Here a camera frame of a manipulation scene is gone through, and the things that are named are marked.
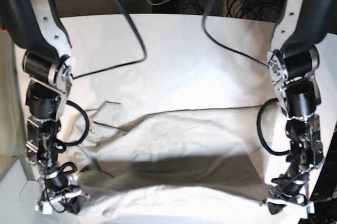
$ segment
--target wrinkled fabric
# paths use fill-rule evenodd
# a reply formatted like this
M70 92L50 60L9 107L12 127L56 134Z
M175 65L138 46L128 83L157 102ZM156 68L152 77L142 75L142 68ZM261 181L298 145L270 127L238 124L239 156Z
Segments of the wrinkled fabric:
M192 206L220 206L229 198L258 206L269 189L263 182L268 155L256 131L259 109L164 112L120 128L115 126L120 104L105 102L88 111L88 137L67 150L69 160L87 170L78 182L91 198L80 215L115 219L158 208L162 214L188 216ZM275 112L272 106L263 116L266 140L273 138ZM68 141L83 129L79 116ZM222 214L212 213L212 219Z

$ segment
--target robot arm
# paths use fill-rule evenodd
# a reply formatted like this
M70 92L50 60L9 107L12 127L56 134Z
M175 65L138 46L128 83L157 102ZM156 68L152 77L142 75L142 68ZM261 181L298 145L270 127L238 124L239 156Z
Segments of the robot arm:
M271 213L288 204L305 207L300 190L309 172L324 161L319 117L320 94L315 81L319 55L315 44L328 32L337 0L286 0L276 24L268 62L272 82L287 115L291 142L289 169L273 180L277 184L265 203ZM54 0L0 0L0 18L16 45L27 49L23 69L30 75L26 104L32 116L27 122L27 157L40 169L45 190L39 201L45 213L63 199L75 199L81 190L69 182L73 163L59 166L57 155L65 144L56 138L60 117L72 86L75 62L67 33L58 19Z
M286 0L275 25L267 59L279 104L288 119L291 154L286 173L272 180L277 186L265 201L271 214L286 205L307 207L310 212L310 202L300 190L308 182L309 172L324 162L320 120L315 114L321 103L315 80L320 64L315 44L327 35L336 10L337 0Z
M26 105L32 116L27 121L26 154L38 167L44 185L37 207L51 213L53 204L64 202L69 210L82 191L69 180L76 166L57 162L58 154L66 149L66 143L56 138L60 117L66 104L74 106L67 100L75 69L67 32L54 0L0 0L0 5L4 27L14 43L27 50L23 70L30 76Z

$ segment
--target white backdrop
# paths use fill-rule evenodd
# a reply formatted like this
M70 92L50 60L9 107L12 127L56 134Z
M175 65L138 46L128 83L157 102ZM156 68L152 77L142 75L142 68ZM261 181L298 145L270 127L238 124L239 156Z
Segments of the white backdrop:
M254 106L275 97L268 70L213 44L201 30L200 16L132 15L132 18L147 47L148 60L75 80L71 101L84 109L97 108L104 101L119 102L123 115L118 124L125 124L150 113ZM77 61L75 76L143 56L121 15L72 17L62 22ZM207 27L219 42L266 62L273 24L210 17ZM336 49L334 35L319 45L322 58L317 75L323 104L318 111L325 153L337 116L332 102L336 89L327 68L327 60ZM28 85L28 75L21 70L23 54L23 50L16 48L22 104ZM28 109L23 109L28 117ZM68 125L74 114L73 109L66 109L61 119L61 139L70 130ZM285 117L280 115L274 134L275 150L289 148L284 125ZM284 172L287 166L283 158L271 157L266 181ZM312 176L311 183L315 183L318 174Z

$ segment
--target black robot arm segment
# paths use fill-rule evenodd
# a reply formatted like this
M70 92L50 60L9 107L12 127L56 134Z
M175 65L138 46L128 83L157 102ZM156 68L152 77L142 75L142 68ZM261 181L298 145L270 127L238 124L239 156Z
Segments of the black robot arm segment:
M70 55L54 0L0 0L0 17L14 43L46 61Z
M333 21L334 13L337 10L337 0L302 0L301 10L298 18L294 15L290 15L291 12L285 11L283 19L288 17L297 18L297 24L294 25L294 32L288 32L281 30L277 27L277 31L281 31L281 34L288 39L281 47L281 53L283 58L298 55L311 49L311 47L317 43L320 43L329 31L331 21Z

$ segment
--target white sheet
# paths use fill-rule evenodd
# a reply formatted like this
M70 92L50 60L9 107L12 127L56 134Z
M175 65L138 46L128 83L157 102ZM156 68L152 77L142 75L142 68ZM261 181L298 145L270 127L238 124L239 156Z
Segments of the white sheet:
M88 138L67 151L79 169L95 169L79 178L91 195L80 215L113 220L155 214L235 223L239 203L255 209L254 217L244 217L250 223L284 218L271 217L258 205L269 188L263 182L267 154L256 132L259 108L165 112L117 129L123 109L104 103L89 112ZM273 137L275 113L274 106L263 117L266 139ZM83 123L79 116L68 141L80 137ZM210 206L212 211L196 211Z

